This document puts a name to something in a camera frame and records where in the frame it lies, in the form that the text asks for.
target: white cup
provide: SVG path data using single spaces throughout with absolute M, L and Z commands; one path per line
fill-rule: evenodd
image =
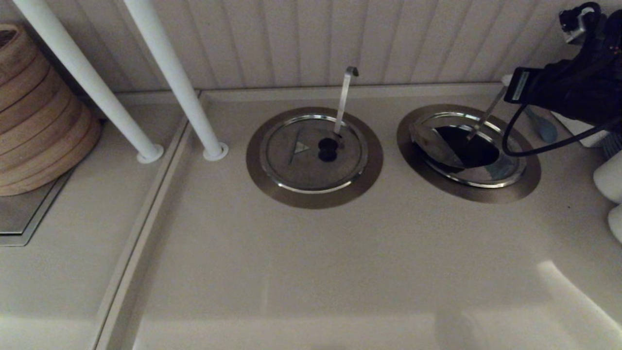
M 622 152 L 594 171 L 594 183 L 610 201 L 622 203 Z

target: wicker basket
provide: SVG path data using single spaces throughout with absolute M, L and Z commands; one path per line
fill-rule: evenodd
M 53 181 L 91 151 L 100 131 L 24 29 L 0 24 L 0 196 Z

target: metal rim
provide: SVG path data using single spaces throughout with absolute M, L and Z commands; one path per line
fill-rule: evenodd
M 429 109 L 427 107 L 420 108 L 417 111 L 421 111 L 421 113 L 417 113 L 417 118 L 413 122 L 415 124 L 423 125 L 426 123 L 434 123 L 435 121 L 438 120 L 441 122 L 443 126 L 459 128 L 467 132 L 473 129 L 473 125 L 477 124 L 477 122 L 479 121 L 479 117 L 480 117 L 479 114 L 477 113 L 465 113 L 464 111 L 455 111 L 455 110 L 439 111 L 437 113 L 429 114 L 428 113 Z M 465 121 L 465 120 L 472 122 L 473 125 L 463 125 L 462 121 Z M 489 119 L 484 125 L 481 126 L 481 129 L 479 130 L 479 132 L 477 132 L 478 137 L 485 140 L 486 142 L 495 144 L 494 139 L 490 137 L 489 135 L 487 135 L 485 131 L 488 131 L 489 133 L 493 133 L 495 134 L 495 136 L 497 136 L 498 143 L 499 143 L 498 149 L 500 152 L 502 152 L 500 143 L 501 143 L 501 137 L 503 135 L 503 132 L 501 131 L 501 128 L 499 128 L 499 126 L 492 123 L 491 119 Z M 515 151 L 523 150 L 523 148 L 520 147 L 520 145 L 514 139 L 513 136 L 509 137 L 508 144 L 509 144 L 510 149 L 512 150 L 515 150 Z M 451 180 L 460 182 L 462 184 L 466 184 L 469 186 L 475 186 L 475 187 L 482 187 L 482 188 L 501 188 L 501 187 L 510 186 L 518 182 L 519 179 L 522 177 L 523 173 L 525 172 L 525 168 L 527 166 L 527 161 L 524 158 L 510 158 L 505 155 L 503 155 L 503 158 L 497 159 L 497 161 L 493 163 L 493 166 L 494 164 L 498 164 L 498 163 L 507 163 L 509 159 L 512 159 L 513 161 L 515 161 L 514 166 L 513 166 L 513 171 L 511 172 L 511 174 L 503 178 L 491 179 L 491 180 L 482 180 L 482 179 L 474 180 L 473 178 L 469 179 L 468 176 L 461 176 L 461 175 L 464 175 L 465 172 L 462 172 L 460 174 L 455 174 L 455 173 L 448 173 L 444 171 L 443 169 L 440 169 L 428 157 L 425 157 L 424 161 L 429 166 L 431 166 L 434 170 L 436 170 L 439 174 Z
M 328 115 L 322 115 L 319 113 L 311 113 L 311 114 L 296 116 L 291 119 L 286 119 L 282 123 L 275 124 L 270 130 L 268 130 L 268 132 L 264 134 L 265 136 L 263 137 L 261 144 L 259 145 L 259 150 L 260 150 L 259 161 L 261 163 L 261 167 L 263 168 L 263 170 L 265 170 L 268 173 L 268 176 L 270 176 L 272 180 L 275 181 L 277 185 L 279 185 L 280 187 L 283 187 L 290 191 L 299 192 L 299 193 L 305 193 L 305 194 L 329 193 L 329 192 L 342 189 L 346 186 L 349 186 L 363 172 L 363 169 L 365 168 L 365 165 L 367 164 L 369 151 L 368 151 L 367 140 L 365 139 L 365 135 L 355 125 L 348 123 L 348 120 L 341 121 L 342 129 L 351 130 L 352 133 L 356 136 L 356 138 L 358 138 L 360 145 L 361 145 L 361 159 L 359 159 L 359 162 L 356 165 L 356 167 L 343 179 L 337 181 L 334 184 L 334 186 L 326 187 L 322 189 L 296 188 L 295 184 L 292 184 L 286 179 L 283 179 L 282 177 L 280 177 L 280 175 L 278 175 L 278 173 L 276 173 L 275 170 L 273 170 L 270 167 L 270 162 L 268 161 L 267 155 L 265 152 L 263 152 L 263 150 L 267 148 L 267 144 L 268 142 L 270 142 L 272 135 L 285 126 L 289 126 L 291 124 L 294 124 L 299 121 L 304 121 L 304 120 L 327 120 L 327 121 L 336 122 L 337 119 L 332 116 L 328 116 Z
M 540 161 L 537 156 L 525 158 L 525 167 L 522 176 L 513 184 L 501 188 L 473 187 L 443 176 L 433 169 L 425 157 L 413 147 L 408 132 L 408 126 L 423 116 L 430 116 L 443 112 L 457 112 L 473 116 L 481 116 L 484 112 L 460 105 L 431 105 L 416 109 L 406 115 L 397 128 L 397 144 L 402 156 L 410 167 L 435 187 L 464 199 L 484 203 L 509 203 L 517 201 L 530 194 L 538 185 L 541 176 Z M 489 123 L 498 130 L 504 130 L 507 123 L 495 116 L 490 116 Z M 512 130 L 511 137 L 521 149 L 532 149 L 527 139 L 516 130 Z
M 332 191 L 293 191 L 291 188 L 274 181 L 261 165 L 261 143 L 265 136 L 275 127 L 296 117 L 306 115 L 325 115 L 335 118 L 337 111 L 331 108 L 305 107 L 285 111 L 265 122 L 251 137 L 246 151 L 246 165 L 251 179 L 271 198 L 293 206 L 306 209 L 324 209 L 340 206 L 365 193 L 380 175 L 383 165 L 383 151 L 378 137 L 370 127 L 358 118 L 344 113 L 343 121 L 346 125 L 357 129 L 366 141 L 367 162 L 358 172 L 355 180 L 346 182 Z

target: black cable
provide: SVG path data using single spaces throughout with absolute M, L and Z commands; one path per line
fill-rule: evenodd
M 553 149 L 557 149 L 560 147 L 564 147 L 567 146 L 571 143 L 577 142 L 579 140 L 582 140 L 588 136 L 594 135 L 595 133 L 599 132 L 599 131 L 603 131 L 609 127 L 612 127 L 614 125 L 616 125 L 617 123 L 622 123 L 622 116 L 619 116 L 617 118 L 614 118 L 604 124 L 598 125 L 593 127 L 592 129 L 589 129 L 587 131 L 584 131 L 578 135 L 575 135 L 573 137 L 569 137 L 566 140 L 562 140 L 559 142 L 556 142 L 554 144 L 550 144 L 548 146 L 543 146 L 540 148 L 536 148 L 536 149 L 531 149 L 529 151 L 523 151 L 523 152 L 514 152 L 511 151 L 508 148 L 508 138 L 509 138 L 509 134 L 510 131 L 512 130 L 512 127 L 514 126 L 514 124 L 516 123 L 516 121 L 518 120 L 518 117 L 521 115 L 522 111 L 527 108 L 527 106 L 529 106 L 529 104 L 527 103 L 523 103 L 518 110 L 516 111 L 516 113 L 514 114 L 514 116 L 512 117 L 512 120 L 510 120 L 508 127 L 506 128 L 505 133 L 503 134 L 503 140 L 501 142 L 501 146 L 503 148 L 503 152 L 505 154 L 507 154 L 508 156 L 511 157 L 526 157 L 526 156 L 533 156 L 535 154 L 540 154 L 540 153 L 544 153 L 544 152 L 548 152 L 548 151 L 552 151 Z
M 594 13 L 595 13 L 597 16 L 600 16 L 600 14 L 601 14 L 601 11 L 600 11 L 600 5 L 599 5 L 599 4 L 597 4 L 597 3 L 595 3 L 595 2 L 593 2 L 593 1 L 586 2 L 585 4 L 582 4 L 582 5 L 580 5 L 579 7 L 576 7 L 576 8 L 575 8 L 575 10 L 576 10 L 578 13 L 581 13 L 581 11 L 583 11 L 584 9 L 586 9 L 586 8 L 588 8 L 588 7 L 590 7 L 591 9 L 593 9 L 593 10 L 594 10 Z

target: beadboard wall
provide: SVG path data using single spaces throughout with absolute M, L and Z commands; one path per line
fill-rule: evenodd
M 572 56 L 575 0 L 153 0 L 195 88 L 490 82 Z M 167 89 L 122 0 L 48 0 L 115 92 Z M 609 13 L 619 0 L 600 1 Z M 0 22 L 24 21 L 0 0 Z

